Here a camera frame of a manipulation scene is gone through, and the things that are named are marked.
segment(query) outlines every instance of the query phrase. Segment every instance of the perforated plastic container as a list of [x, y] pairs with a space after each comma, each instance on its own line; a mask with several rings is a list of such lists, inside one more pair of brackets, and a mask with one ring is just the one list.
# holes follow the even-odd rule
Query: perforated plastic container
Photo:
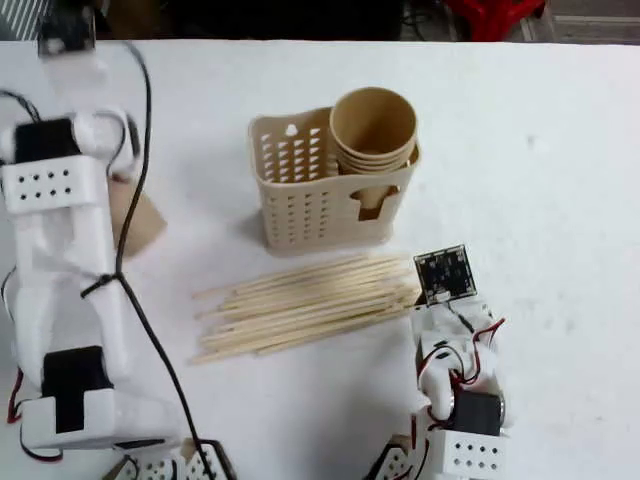
[[[387, 240], [420, 163], [416, 146], [407, 165], [395, 172], [340, 175], [329, 133], [330, 112], [331, 108], [321, 108], [298, 115], [259, 117], [249, 126], [267, 241], [276, 253]], [[362, 211], [358, 192], [384, 186], [390, 188], [389, 196], [379, 211]]]

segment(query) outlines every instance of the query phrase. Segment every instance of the stacked paper cups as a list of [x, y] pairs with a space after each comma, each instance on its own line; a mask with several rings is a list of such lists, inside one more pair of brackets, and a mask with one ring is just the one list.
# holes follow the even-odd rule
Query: stacked paper cups
[[[362, 88], [342, 97], [331, 110], [329, 129], [343, 174], [393, 172], [408, 164], [416, 148], [413, 107], [384, 88]], [[362, 207], [380, 208], [388, 191], [388, 186], [362, 190]]]

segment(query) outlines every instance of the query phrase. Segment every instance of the circuit board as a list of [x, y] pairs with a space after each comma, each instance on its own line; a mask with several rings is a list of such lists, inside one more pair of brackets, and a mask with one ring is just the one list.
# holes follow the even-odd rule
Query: circuit board
[[438, 303], [437, 297], [447, 292], [447, 300], [477, 293], [464, 245], [418, 255], [413, 261], [427, 305]]

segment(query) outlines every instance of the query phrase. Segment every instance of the white tabletop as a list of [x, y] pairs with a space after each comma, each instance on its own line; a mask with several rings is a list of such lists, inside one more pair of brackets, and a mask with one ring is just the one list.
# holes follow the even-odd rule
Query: white tabletop
[[[480, 292], [509, 320], [500, 331], [518, 415], [509, 478], [600, 480], [637, 471], [640, 49], [140, 46], [154, 93], [147, 193], [169, 229], [127, 271], [201, 436], [223, 443], [239, 478], [362, 478], [388, 437], [409, 431], [409, 413], [420, 405], [406, 319], [267, 358], [187, 365], [202, 329], [192, 318], [192, 291], [337, 255], [283, 260], [265, 251], [247, 155], [250, 119], [331, 105], [366, 85], [413, 103], [425, 159], [395, 235], [378, 250], [423, 253], [465, 243]], [[120, 46], [99, 52], [113, 74], [111, 102], [141, 124], [137, 67]], [[65, 111], [32, 44], [0, 43], [0, 64], [1, 86], [30, 97], [44, 115]], [[0, 126], [20, 115], [3, 102]], [[5, 271], [14, 248], [5, 213], [0, 246]], [[139, 336], [141, 388], [177, 403], [136, 319], [131, 329]], [[3, 409], [14, 373], [2, 321]], [[0, 427], [7, 478], [98, 478], [116, 457], [69, 452], [60, 465], [40, 465], [20, 453], [17, 427]]]

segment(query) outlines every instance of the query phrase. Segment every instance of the bamboo stick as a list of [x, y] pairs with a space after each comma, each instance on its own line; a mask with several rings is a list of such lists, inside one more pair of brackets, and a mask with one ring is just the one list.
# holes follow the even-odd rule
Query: bamboo stick
[[344, 265], [332, 266], [318, 272], [315, 272], [315, 271], [303, 272], [302, 274], [292, 275], [290, 277], [276, 279], [270, 282], [264, 282], [259, 285], [250, 285], [250, 286], [234, 288], [233, 291], [236, 295], [255, 294], [258, 291], [271, 289], [277, 286], [297, 284], [302, 281], [313, 280], [317, 278], [341, 276], [344, 274], [344, 272], [359, 273], [359, 272], [364, 272], [369, 269], [379, 267], [382, 265], [395, 264], [395, 263], [405, 263], [405, 266], [406, 266], [406, 258], [391, 256], [391, 257], [374, 257], [374, 258], [366, 258], [363, 260], [355, 260], [352, 262], [347, 262]]
[[229, 302], [224, 303], [224, 312], [232, 311], [233, 308], [239, 308], [247, 304], [248, 302], [259, 303], [264, 302], [265, 299], [275, 299], [275, 298], [291, 298], [292, 295], [304, 295], [309, 294], [311, 292], [319, 292], [319, 291], [336, 291], [341, 290], [344, 287], [349, 287], [353, 285], [358, 285], [361, 283], [368, 283], [375, 280], [393, 280], [397, 278], [402, 278], [409, 274], [411, 270], [409, 269], [401, 269], [400, 267], [387, 266], [381, 270], [374, 272], [365, 272], [363, 274], [358, 274], [350, 277], [342, 277], [342, 278], [334, 278], [334, 279], [318, 279], [316, 281], [309, 281], [305, 283], [300, 283], [292, 286], [282, 286], [277, 287], [268, 292], [261, 293], [256, 296], [245, 296], [240, 298], [230, 299]]
[[214, 346], [229, 344], [229, 343], [238, 343], [242, 341], [246, 341], [247, 339], [255, 339], [273, 336], [275, 334], [284, 333], [287, 331], [295, 331], [300, 330], [305, 327], [310, 327], [314, 325], [320, 325], [325, 323], [332, 322], [340, 322], [344, 320], [348, 320], [353, 317], [357, 317], [360, 315], [367, 315], [373, 313], [379, 313], [388, 311], [393, 307], [393, 305], [397, 302], [389, 302], [383, 301], [376, 305], [365, 305], [360, 308], [350, 309], [347, 312], [339, 311], [334, 313], [326, 314], [324, 312], [319, 312], [319, 314], [305, 317], [304, 319], [285, 319], [274, 323], [269, 323], [266, 325], [261, 325], [258, 327], [254, 327], [251, 329], [243, 329], [243, 330], [229, 330], [223, 332], [215, 332], [213, 335], [207, 335], [201, 337], [201, 342], [206, 344], [213, 344]]
[[380, 295], [380, 292], [371, 291], [359, 296], [357, 301], [354, 302], [350, 298], [340, 298], [330, 302], [315, 304], [305, 307], [292, 308], [285, 312], [276, 312], [268, 315], [258, 316], [256, 318], [242, 320], [226, 325], [221, 325], [220, 330], [238, 330], [252, 328], [255, 325], [266, 324], [275, 320], [281, 319], [299, 319], [302, 315], [307, 315], [315, 312], [322, 314], [333, 313], [338, 311], [346, 311], [349, 308], [359, 308], [367, 304], [380, 304], [381, 302], [388, 301], [390, 299], [397, 298], [396, 292], [388, 292], [384, 295]]
[[235, 289], [239, 289], [239, 288], [247, 288], [247, 287], [254, 287], [256, 285], [259, 284], [263, 284], [263, 283], [269, 283], [269, 282], [273, 282], [276, 280], [281, 280], [287, 277], [293, 277], [296, 275], [300, 275], [300, 274], [313, 274], [313, 273], [319, 273], [322, 272], [324, 270], [327, 269], [331, 269], [335, 266], [339, 266], [339, 265], [344, 265], [344, 264], [359, 264], [358, 262], [362, 262], [362, 261], [375, 261], [377, 259], [380, 258], [392, 258], [392, 257], [396, 257], [396, 258], [407, 258], [406, 255], [400, 255], [400, 254], [387, 254], [387, 255], [376, 255], [376, 256], [371, 256], [370, 254], [359, 254], [359, 255], [354, 255], [354, 256], [348, 256], [348, 257], [341, 257], [337, 260], [334, 260], [332, 262], [325, 262], [322, 264], [316, 264], [316, 265], [310, 265], [310, 266], [306, 266], [306, 267], [301, 267], [301, 268], [297, 268], [294, 270], [288, 270], [288, 271], [284, 271], [284, 272], [279, 272], [279, 273], [274, 273], [274, 274], [270, 274], [270, 275], [266, 275], [260, 278], [257, 278], [255, 280], [251, 280], [251, 281], [247, 281], [247, 282], [241, 282], [235, 285], [231, 285], [231, 286], [224, 286], [224, 287], [214, 287], [214, 288], [210, 288], [207, 290], [203, 290], [200, 292], [196, 292], [192, 295], [192, 297], [194, 299], [198, 299], [198, 298], [203, 298], [203, 297], [207, 297], [211, 294], [214, 293], [218, 293], [220, 291], [228, 291], [228, 290], [235, 290]]
[[332, 275], [318, 278], [308, 278], [306, 280], [299, 280], [291, 284], [274, 285], [263, 290], [248, 293], [237, 293], [232, 295], [227, 301], [225, 301], [225, 308], [229, 308], [233, 305], [242, 304], [246, 301], [256, 301], [258, 298], [270, 298], [275, 295], [287, 294], [291, 291], [299, 292], [310, 287], [322, 288], [322, 286], [336, 288], [336, 284], [353, 284], [354, 282], [362, 282], [367, 278], [378, 278], [383, 276], [400, 275], [400, 273], [394, 272], [409, 272], [410, 269], [397, 264], [383, 264], [375, 265], [366, 269], [358, 269], [352, 271], [352, 273], [342, 273], [341, 275]]
[[388, 316], [386, 318], [382, 318], [379, 317], [378, 320], [371, 322], [369, 324], [366, 325], [356, 325], [351, 326], [351, 327], [343, 327], [340, 330], [336, 330], [334, 332], [329, 332], [329, 333], [321, 333], [318, 335], [312, 335], [306, 338], [301, 338], [299, 340], [291, 340], [289, 342], [284, 342], [284, 343], [278, 343], [276, 345], [272, 345], [270, 347], [265, 347], [265, 348], [261, 348], [260, 350], [257, 350], [256, 353], [260, 356], [262, 355], [269, 355], [271, 353], [276, 353], [276, 352], [281, 352], [282, 350], [286, 350], [289, 348], [295, 348], [295, 347], [299, 347], [302, 345], [306, 345], [307, 343], [311, 343], [311, 342], [317, 342], [319, 340], [324, 340], [326, 338], [330, 338], [335, 336], [336, 334], [339, 333], [348, 333], [348, 332], [353, 332], [356, 330], [361, 330], [363, 328], [367, 328], [371, 325], [374, 325], [376, 323], [380, 323], [380, 322], [384, 322], [384, 321], [388, 321], [388, 320], [392, 320], [394, 318], [397, 318], [401, 315], [403, 315], [404, 313], [406, 313], [406, 309], [404, 311], [400, 311], [400, 312], [394, 312], [394, 313], [390, 313], [388, 314]]
[[226, 358], [232, 355], [247, 353], [253, 350], [260, 350], [275, 344], [287, 343], [287, 342], [301, 340], [303, 338], [313, 337], [313, 336], [322, 335], [322, 334], [339, 333], [341, 330], [343, 330], [346, 327], [366, 326], [368, 324], [379, 323], [379, 322], [388, 320], [390, 318], [401, 316], [403, 313], [404, 313], [404, 310], [399, 310], [397, 312], [384, 314], [384, 315], [367, 315], [364, 317], [357, 317], [345, 323], [309, 327], [297, 332], [277, 335], [269, 339], [248, 342], [227, 350], [220, 350], [215, 353], [202, 354], [193, 358], [191, 360], [191, 363], [192, 364], [206, 363], [206, 362]]
[[283, 299], [276, 298], [271, 301], [266, 300], [260, 303], [251, 303], [242, 307], [235, 308], [233, 310], [222, 310], [222, 311], [209, 310], [206, 312], [196, 314], [196, 318], [202, 318], [204, 316], [211, 315], [211, 314], [222, 314], [224, 316], [227, 313], [233, 314], [234, 318], [238, 318], [237, 317], [238, 315], [249, 317], [251, 315], [256, 315], [261, 311], [268, 310], [270, 312], [277, 312], [277, 311], [282, 311], [290, 308], [300, 307], [303, 305], [325, 302], [332, 299], [353, 297], [354, 295], [357, 296], [358, 294], [366, 291], [393, 290], [393, 289], [402, 288], [403, 286], [406, 286], [406, 284], [399, 283], [399, 282], [384, 284], [383, 282], [375, 281], [370, 284], [359, 284], [351, 287], [344, 287], [342, 289], [339, 289], [336, 292], [322, 291], [322, 292], [312, 293], [309, 295], [300, 295], [295, 298], [284, 297]]

